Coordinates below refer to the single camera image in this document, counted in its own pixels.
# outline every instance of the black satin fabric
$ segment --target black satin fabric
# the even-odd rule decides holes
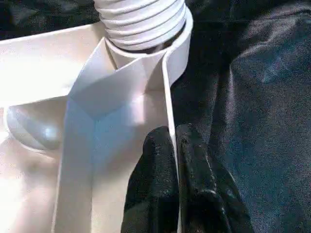
[[[311,232],[310,1],[186,2],[194,29],[175,124],[192,123],[232,174],[255,232]],[[0,1],[0,38],[98,21],[92,5]]]

